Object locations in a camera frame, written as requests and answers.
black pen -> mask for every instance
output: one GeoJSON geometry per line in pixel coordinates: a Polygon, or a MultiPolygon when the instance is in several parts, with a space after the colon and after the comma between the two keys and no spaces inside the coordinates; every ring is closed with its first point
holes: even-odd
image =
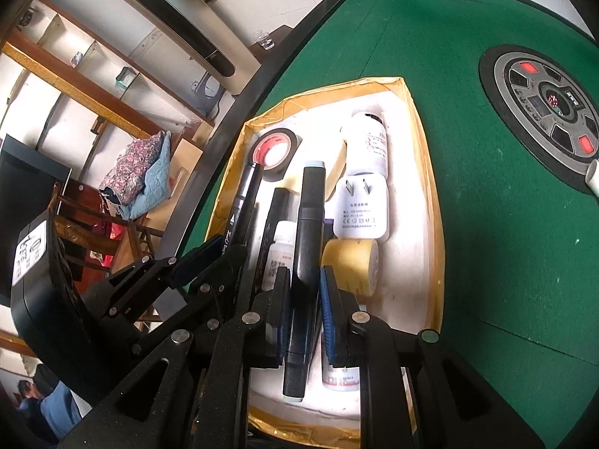
{"type": "Polygon", "coordinates": [[[233,199],[231,212],[227,220],[223,253],[229,245],[244,243],[263,174],[264,166],[256,162],[247,164],[243,169],[241,181],[239,187],[237,187],[237,193],[233,199]]]}
{"type": "Polygon", "coordinates": [[[325,180],[323,162],[306,163],[291,276],[291,334],[283,378],[283,397],[290,402],[304,399],[314,341],[318,334],[316,323],[325,218],[325,180]]]}

white plastic bottle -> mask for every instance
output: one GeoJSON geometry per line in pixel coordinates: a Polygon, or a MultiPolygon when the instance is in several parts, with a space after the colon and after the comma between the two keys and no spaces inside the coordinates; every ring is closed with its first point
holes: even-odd
{"type": "Polygon", "coordinates": [[[277,269],[285,266],[290,270],[294,267],[295,232],[297,223],[293,221],[279,221],[274,230],[274,243],[268,250],[266,268],[262,278],[262,290],[272,290],[277,269]]]}
{"type": "Polygon", "coordinates": [[[360,389],[360,368],[333,368],[326,357],[325,335],[320,335],[322,350],[322,386],[333,391],[356,391],[360,389]]]}
{"type": "Polygon", "coordinates": [[[346,176],[381,174],[387,178],[387,131],[378,116],[356,113],[343,125],[341,135],[347,143],[346,176]]]}

television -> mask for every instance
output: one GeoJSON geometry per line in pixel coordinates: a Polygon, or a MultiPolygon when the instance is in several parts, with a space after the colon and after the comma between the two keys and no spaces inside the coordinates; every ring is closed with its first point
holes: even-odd
{"type": "Polygon", "coordinates": [[[10,306],[14,255],[21,230],[50,203],[54,184],[71,169],[6,135],[0,145],[0,303],[10,306]]]}

white cylinder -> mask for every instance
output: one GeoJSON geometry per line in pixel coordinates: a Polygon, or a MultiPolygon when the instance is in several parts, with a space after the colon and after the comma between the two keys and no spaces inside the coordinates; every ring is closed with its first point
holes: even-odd
{"type": "Polygon", "coordinates": [[[597,172],[597,159],[589,164],[586,169],[585,182],[591,188],[595,196],[599,198],[599,173],[597,172]]]}
{"type": "Polygon", "coordinates": [[[381,174],[387,178],[387,132],[378,116],[360,112],[341,128],[347,143],[346,175],[381,174]]]}
{"type": "Polygon", "coordinates": [[[325,350],[325,335],[320,335],[322,350],[322,386],[334,391],[356,391],[360,389],[360,368],[333,368],[325,350]]]}

black table edge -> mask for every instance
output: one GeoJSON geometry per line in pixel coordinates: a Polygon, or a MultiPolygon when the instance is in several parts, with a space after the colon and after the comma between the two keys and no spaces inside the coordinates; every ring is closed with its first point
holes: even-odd
{"type": "MultiPolygon", "coordinates": [[[[304,45],[344,1],[322,0],[287,35],[285,40],[275,47],[241,94],[237,96],[235,103],[206,146],[173,210],[158,248],[157,258],[166,258],[180,253],[182,245],[191,233],[190,226],[197,219],[223,166],[231,155],[241,127],[258,111],[268,93],[304,45]]],[[[517,1],[553,16],[595,43],[595,40],[583,30],[552,10],[531,0],[517,1]]]]}

